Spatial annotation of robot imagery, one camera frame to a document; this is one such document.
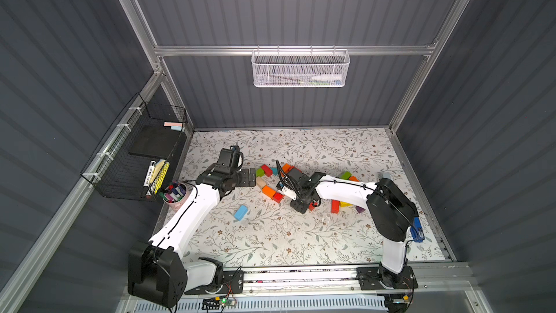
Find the natural wood block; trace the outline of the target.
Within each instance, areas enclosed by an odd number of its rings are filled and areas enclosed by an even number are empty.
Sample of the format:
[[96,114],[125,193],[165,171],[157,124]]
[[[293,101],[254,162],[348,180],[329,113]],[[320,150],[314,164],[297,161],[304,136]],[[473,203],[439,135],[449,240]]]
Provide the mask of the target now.
[[263,189],[266,186],[266,182],[262,177],[257,177],[256,178],[256,185],[260,188]]

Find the orange rectangular block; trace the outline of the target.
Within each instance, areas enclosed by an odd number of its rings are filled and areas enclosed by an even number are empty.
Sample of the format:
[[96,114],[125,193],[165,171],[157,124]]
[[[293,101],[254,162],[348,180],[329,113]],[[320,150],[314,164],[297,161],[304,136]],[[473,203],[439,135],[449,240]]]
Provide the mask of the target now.
[[292,169],[292,166],[290,166],[289,164],[284,164],[282,166],[282,170],[286,173],[288,173],[291,169]]

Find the small red block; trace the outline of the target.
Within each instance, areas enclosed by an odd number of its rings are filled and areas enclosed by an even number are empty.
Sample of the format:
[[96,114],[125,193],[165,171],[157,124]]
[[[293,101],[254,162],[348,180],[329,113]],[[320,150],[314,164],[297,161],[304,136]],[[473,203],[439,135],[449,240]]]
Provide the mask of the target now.
[[275,195],[273,195],[272,200],[279,204],[283,198],[284,196],[281,193],[276,192]]

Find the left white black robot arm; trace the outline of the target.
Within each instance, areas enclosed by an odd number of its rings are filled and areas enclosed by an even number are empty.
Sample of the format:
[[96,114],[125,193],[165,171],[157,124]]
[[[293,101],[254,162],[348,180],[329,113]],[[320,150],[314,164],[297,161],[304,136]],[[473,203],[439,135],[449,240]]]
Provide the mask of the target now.
[[193,185],[193,192],[172,219],[147,242],[133,244],[128,255],[127,292],[169,310],[183,294],[216,294],[225,286],[224,265],[201,257],[182,263],[194,233],[223,197],[240,186],[243,153],[239,146],[222,149]]

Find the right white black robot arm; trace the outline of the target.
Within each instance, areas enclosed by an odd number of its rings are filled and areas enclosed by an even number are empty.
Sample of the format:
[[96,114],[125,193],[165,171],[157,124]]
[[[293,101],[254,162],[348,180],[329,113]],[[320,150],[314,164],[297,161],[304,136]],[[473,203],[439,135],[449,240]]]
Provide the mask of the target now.
[[418,288],[414,271],[408,265],[407,250],[410,242],[424,240],[424,232],[416,205],[390,178],[384,176],[376,183],[364,183],[323,172],[308,176],[296,168],[289,172],[277,170],[277,187],[292,199],[291,207],[301,214],[310,206],[318,207],[324,200],[345,202],[370,213],[383,237],[382,260],[376,271],[360,279],[362,288],[369,287],[373,281],[386,289]]

